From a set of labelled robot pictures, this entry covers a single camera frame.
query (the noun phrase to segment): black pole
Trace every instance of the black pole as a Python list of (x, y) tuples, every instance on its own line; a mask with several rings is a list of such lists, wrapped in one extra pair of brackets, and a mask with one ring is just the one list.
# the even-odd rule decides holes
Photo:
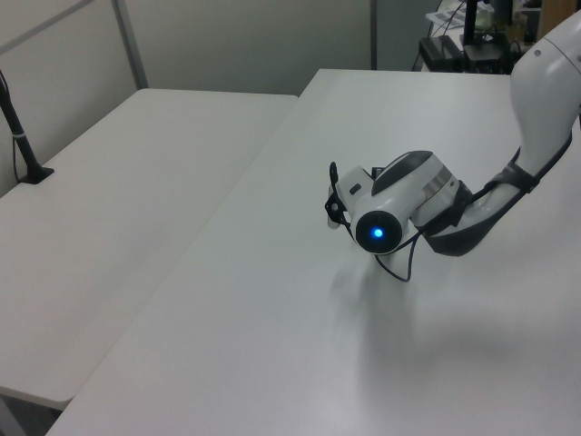
[(33, 149), (26, 138), (25, 130), (20, 124), (15, 108), (12, 106), (10, 91), (8, 90), (8, 84), (6, 83), (2, 71), (0, 71), (0, 107), (2, 108), (4, 117), (10, 126), (12, 136), (18, 144), (18, 149), (26, 162), (26, 176), (19, 182), (30, 184), (38, 184), (42, 182), (46, 177), (54, 173), (54, 170), (51, 168), (43, 168), (38, 161), (36, 161)]
[(464, 20), (464, 39), (463, 45), (474, 44), (474, 27), (476, 26), (476, 11), (478, 8), (478, 0), (467, 0), (466, 2), (466, 18)]

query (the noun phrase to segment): black cable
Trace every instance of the black cable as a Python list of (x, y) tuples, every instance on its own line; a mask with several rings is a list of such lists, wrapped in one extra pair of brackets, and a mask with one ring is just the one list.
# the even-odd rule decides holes
[[(391, 271), (379, 258), (379, 256), (375, 256), (375, 260), (378, 261), (378, 264), (381, 268), (383, 268), (383, 270), (388, 273), (389, 275), (391, 275), (392, 277), (398, 279), (401, 282), (407, 283), (409, 282), (409, 280), (411, 279), (411, 264), (413, 263), (413, 259), (414, 259), (414, 251), (416, 250), (416, 244), (418, 243), (418, 239), (420, 237), (420, 235), (423, 232), (417, 232), (414, 236), (412, 236), (411, 238), (409, 238), (409, 240), (406, 242), (406, 244), (411, 243), (411, 248), (409, 249), (409, 257), (408, 257), (408, 277), (403, 278), (397, 274), (395, 274), (393, 271)], [(399, 251), (400, 249), (402, 249), (405, 246), (405, 244), (402, 244), (397, 250)]]
[(16, 183), (20, 183), (18, 179), (18, 171), (16, 171), (16, 139), (12, 137), (12, 166), (15, 170)]
[(444, 36), (446, 34), (446, 32), (448, 31), (448, 28), (450, 27), (450, 23), (452, 23), (452, 20), (454, 19), (454, 16), (458, 13), (458, 11), (460, 10), (460, 7), (462, 7), (462, 5), (465, 4), (465, 3), (466, 2), (461, 2), (458, 5), (458, 7), (456, 8), (456, 10), (454, 11), (454, 13), (450, 16), (450, 18), (448, 20), (448, 24), (446, 25), (446, 29), (444, 30), (444, 33), (442, 34), (442, 36)]
[[(442, 6), (442, 2), (444, 0), (439, 0), (438, 3), (438, 7), (436, 7), (436, 12), (439, 10), (439, 7)], [(430, 22), (429, 24), (429, 30), (428, 30), (428, 36), (427, 38), (430, 38), (432, 36), (432, 30), (434, 29), (434, 22)], [(418, 63), (418, 59), (419, 59), (419, 51), (418, 51), (418, 55), (416, 56), (416, 60), (414, 61), (413, 65), (411, 66), (411, 70), (410, 71), (414, 71), (414, 69), (416, 68), (416, 64)]]

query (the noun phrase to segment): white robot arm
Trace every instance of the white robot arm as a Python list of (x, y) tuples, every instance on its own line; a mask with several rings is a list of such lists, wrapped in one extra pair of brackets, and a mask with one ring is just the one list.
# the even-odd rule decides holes
[(404, 154), (374, 174), (359, 166), (340, 179), (332, 163), (325, 204), (330, 226), (345, 224), (376, 255), (402, 246), (409, 221), (436, 253), (460, 256), (472, 250), (571, 143), (581, 105), (581, 12), (518, 61), (510, 86), (522, 143), (482, 191), (471, 193), (432, 152)]

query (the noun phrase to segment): white wall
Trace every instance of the white wall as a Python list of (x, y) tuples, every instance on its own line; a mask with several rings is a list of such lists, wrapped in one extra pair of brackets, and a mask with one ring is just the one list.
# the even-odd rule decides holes
[(122, 0), (150, 87), (300, 94), (370, 68), (369, 0)]
[(3, 0), (0, 14), (0, 47), (25, 34), (27, 30), (81, 3), (82, 0), (43, 0), (42, 7), (39, 7), (38, 1)]
[(439, 0), (378, 0), (378, 70), (411, 69), (418, 55), (419, 39), (428, 36), (426, 14), (434, 12), (438, 3)]
[[(135, 92), (110, 0), (94, 0), (0, 55), (0, 69), (41, 164)], [(0, 195), (14, 186), (12, 135), (0, 116)]]

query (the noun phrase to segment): white table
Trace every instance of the white table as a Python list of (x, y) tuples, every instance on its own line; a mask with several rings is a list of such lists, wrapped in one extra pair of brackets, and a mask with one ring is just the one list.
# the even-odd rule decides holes
[(62, 409), (296, 97), (141, 91), (0, 200), (0, 393)]
[(327, 228), (330, 161), (428, 149), (476, 191), (518, 146), (508, 77), (320, 71), (49, 435), (577, 435), (578, 130), (403, 284)]

